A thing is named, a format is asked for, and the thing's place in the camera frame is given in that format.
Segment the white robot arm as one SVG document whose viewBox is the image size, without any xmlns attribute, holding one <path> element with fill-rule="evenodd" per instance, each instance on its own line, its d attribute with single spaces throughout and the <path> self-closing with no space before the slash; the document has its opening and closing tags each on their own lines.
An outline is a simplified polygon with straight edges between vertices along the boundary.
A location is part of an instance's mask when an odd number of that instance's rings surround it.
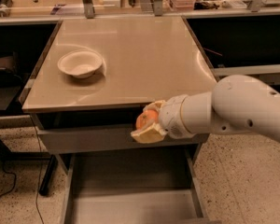
<svg viewBox="0 0 280 224">
<path fill-rule="evenodd" d="M 280 143 L 280 93 L 243 75 L 224 77 L 209 92 L 178 95 L 146 105 L 131 137 L 157 143 L 169 136 L 258 133 Z"/>
</svg>

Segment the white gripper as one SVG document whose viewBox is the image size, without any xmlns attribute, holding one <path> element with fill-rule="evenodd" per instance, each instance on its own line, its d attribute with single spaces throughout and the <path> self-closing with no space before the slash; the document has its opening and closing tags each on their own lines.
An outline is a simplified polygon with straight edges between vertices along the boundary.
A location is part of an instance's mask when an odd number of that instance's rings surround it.
<svg viewBox="0 0 280 224">
<path fill-rule="evenodd" d="M 174 139 L 192 138 L 181 118 L 181 107 L 187 95 L 178 95 L 168 101 L 159 100 L 146 105 L 143 110 L 159 112 L 159 123 L 151 123 L 149 126 L 131 132 L 131 137 L 140 144 L 158 143 L 168 134 Z"/>
</svg>

